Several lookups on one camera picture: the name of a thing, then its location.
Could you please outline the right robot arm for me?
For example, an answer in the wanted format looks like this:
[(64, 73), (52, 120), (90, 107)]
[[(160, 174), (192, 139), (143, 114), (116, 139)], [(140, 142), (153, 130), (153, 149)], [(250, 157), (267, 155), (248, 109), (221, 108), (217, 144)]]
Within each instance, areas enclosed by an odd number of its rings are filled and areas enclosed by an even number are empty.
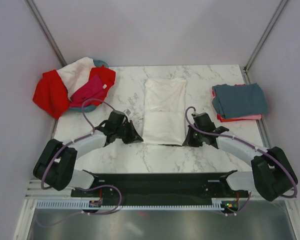
[(251, 167), (250, 171), (232, 170), (225, 173), (219, 191), (225, 197), (236, 191), (257, 192), (272, 202), (278, 197), (293, 199), (298, 194), (298, 178), (290, 162), (279, 147), (254, 145), (224, 126), (216, 127), (207, 113), (192, 113), (188, 124), (185, 147), (212, 146), (229, 153)]

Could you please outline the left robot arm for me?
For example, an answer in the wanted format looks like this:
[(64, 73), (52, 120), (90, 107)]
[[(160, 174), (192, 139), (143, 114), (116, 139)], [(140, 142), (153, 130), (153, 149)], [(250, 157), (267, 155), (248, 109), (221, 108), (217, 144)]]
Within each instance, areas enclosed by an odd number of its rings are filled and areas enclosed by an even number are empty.
[(117, 139), (126, 145), (144, 141), (125, 113), (113, 110), (107, 120), (94, 126), (91, 132), (83, 136), (67, 143), (50, 139), (34, 166), (33, 176), (41, 180), (42, 189), (61, 191), (72, 184), (81, 188), (89, 197), (94, 197), (99, 193), (100, 185), (89, 173), (75, 170), (76, 161)]

